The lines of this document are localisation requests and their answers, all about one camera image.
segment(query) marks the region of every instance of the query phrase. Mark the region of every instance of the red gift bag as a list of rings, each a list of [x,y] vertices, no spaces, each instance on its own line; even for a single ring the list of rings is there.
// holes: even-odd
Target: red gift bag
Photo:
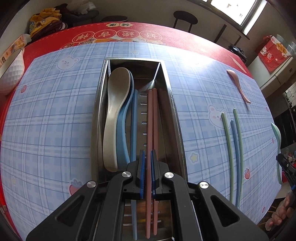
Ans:
[[[291,54],[274,36],[270,38],[268,43],[258,53],[269,72],[274,71],[283,62],[285,62]]]

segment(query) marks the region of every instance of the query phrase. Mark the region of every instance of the pink chopstick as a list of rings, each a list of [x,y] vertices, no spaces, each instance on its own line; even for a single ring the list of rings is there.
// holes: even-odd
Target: pink chopstick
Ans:
[[[151,151],[153,148],[153,92],[148,90],[148,106],[147,106],[147,172],[146,172],[146,238],[150,238],[151,227]]]
[[[156,152],[158,160],[158,101],[157,89],[153,88],[153,149]],[[158,221],[158,201],[153,200],[153,235],[157,234],[157,221]]]

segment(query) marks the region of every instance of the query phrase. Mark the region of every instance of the green chopstick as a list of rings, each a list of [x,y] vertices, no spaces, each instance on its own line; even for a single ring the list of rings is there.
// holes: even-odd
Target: green chopstick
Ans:
[[[231,148],[231,142],[230,142],[230,134],[227,124],[227,118],[225,116],[225,113],[221,113],[222,122],[225,129],[226,134],[226,141],[228,146],[228,155],[229,155],[229,165],[230,165],[230,202],[233,203],[233,189],[234,189],[234,167],[233,167],[233,155],[232,155],[232,148]]]
[[[242,183],[243,183],[243,173],[244,173],[244,153],[243,153],[243,148],[242,148],[242,130],[239,122],[239,116],[237,114],[237,110],[234,108],[233,109],[233,114],[235,118],[235,123],[237,125],[237,134],[239,136],[239,153],[240,153],[240,164],[241,164],[241,182],[240,182],[240,194],[239,194],[239,204],[237,207],[240,205],[240,200],[242,198]]]

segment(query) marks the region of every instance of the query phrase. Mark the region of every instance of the ceramic spoon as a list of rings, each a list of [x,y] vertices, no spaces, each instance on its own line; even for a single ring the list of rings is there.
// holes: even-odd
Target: ceramic spoon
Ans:
[[[240,84],[239,84],[239,77],[237,76],[236,72],[234,72],[233,70],[226,70],[227,73],[229,73],[232,77],[233,77],[233,80],[234,80],[234,83],[236,85],[236,87],[238,88],[242,98],[244,99],[244,101],[248,104],[251,104],[251,102],[247,99],[247,97],[245,96],[245,94],[243,93],[241,87],[240,87]]]
[[[103,162],[110,172],[117,171],[116,124],[119,111],[128,95],[131,76],[126,68],[112,71],[108,79],[108,110],[103,139]]]

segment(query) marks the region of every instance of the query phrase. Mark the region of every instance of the finger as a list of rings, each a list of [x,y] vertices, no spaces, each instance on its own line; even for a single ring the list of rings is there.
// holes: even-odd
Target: finger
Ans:
[[[285,207],[280,207],[277,211],[276,214],[282,219],[284,220],[286,218],[287,215],[287,209]]]
[[[268,219],[267,222],[265,223],[265,229],[267,231],[271,230],[271,227],[274,225],[274,221],[272,218]]]
[[[286,198],[284,199],[284,206],[285,207],[287,207],[290,204],[291,195],[292,195],[292,192],[291,191],[288,191],[287,192],[287,195],[286,195]]]
[[[294,213],[294,209],[293,208],[288,208],[288,210],[287,210],[287,217],[288,218],[291,218],[292,217],[292,215],[293,215],[293,213]]]
[[[271,217],[272,217],[275,225],[281,224],[282,219],[276,213],[273,213]]]

